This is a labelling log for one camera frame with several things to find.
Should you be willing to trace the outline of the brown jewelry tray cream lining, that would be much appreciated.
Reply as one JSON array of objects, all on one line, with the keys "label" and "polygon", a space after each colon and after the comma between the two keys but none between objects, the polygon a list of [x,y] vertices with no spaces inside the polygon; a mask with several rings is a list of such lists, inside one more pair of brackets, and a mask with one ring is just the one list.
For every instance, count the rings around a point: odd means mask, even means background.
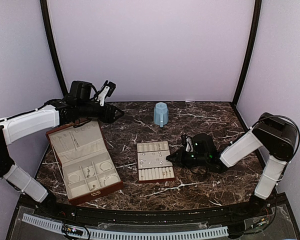
[{"label": "brown jewelry tray cream lining", "polygon": [[137,173],[140,184],[175,180],[173,164],[166,160],[166,157],[171,154],[167,141],[138,143],[136,147]]}]

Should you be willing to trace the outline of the brown jewelry box cream lining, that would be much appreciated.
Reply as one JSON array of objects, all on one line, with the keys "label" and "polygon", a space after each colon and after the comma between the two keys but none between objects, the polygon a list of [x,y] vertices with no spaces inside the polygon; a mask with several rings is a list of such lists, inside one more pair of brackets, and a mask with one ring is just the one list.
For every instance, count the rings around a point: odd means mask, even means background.
[{"label": "brown jewelry box cream lining", "polygon": [[[97,120],[66,124],[46,132],[65,184],[70,204],[80,205],[105,197],[124,187],[109,154]],[[104,186],[104,179],[117,175],[117,183]]]}]

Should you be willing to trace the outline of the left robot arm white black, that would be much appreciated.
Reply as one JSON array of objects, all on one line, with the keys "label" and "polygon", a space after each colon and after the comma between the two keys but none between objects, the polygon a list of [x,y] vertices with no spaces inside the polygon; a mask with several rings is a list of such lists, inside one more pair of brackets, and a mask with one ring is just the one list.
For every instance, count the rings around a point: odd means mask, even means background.
[{"label": "left robot arm white black", "polygon": [[81,126],[84,120],[100,120],[112,124],[124,112],[105,100],[116,84],[105,81],[100,90],[86,81],[75,80],[70,92],[62,99],[51,99],[34,110],[0,119],[0,179],[5,179],[34,201],[41,203],[41,210],[50,218],[57,218],[60,206],[55,196],[42,184],[19,167],[10,157],[8,146],[13,142],[45,129],[74,123]]}]

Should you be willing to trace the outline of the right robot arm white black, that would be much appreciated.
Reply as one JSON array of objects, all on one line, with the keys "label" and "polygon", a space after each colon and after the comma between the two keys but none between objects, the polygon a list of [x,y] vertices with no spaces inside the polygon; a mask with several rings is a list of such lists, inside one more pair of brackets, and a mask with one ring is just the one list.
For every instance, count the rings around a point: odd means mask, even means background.
[{"label": "right robot arm white black", "polygon": [[205,167],[213,173],[224,173],[248,155],[264,149],[268,152],[262,175],[245,205],[245,213],[256,217],[265,208],[264,201],[282,180],[288,164],[300,147],[300,129],[290,118],[263,113],[239,138],[218,151],[213,138],[206,133],[181,137],[182,145],[166,160],[183,168]]}]

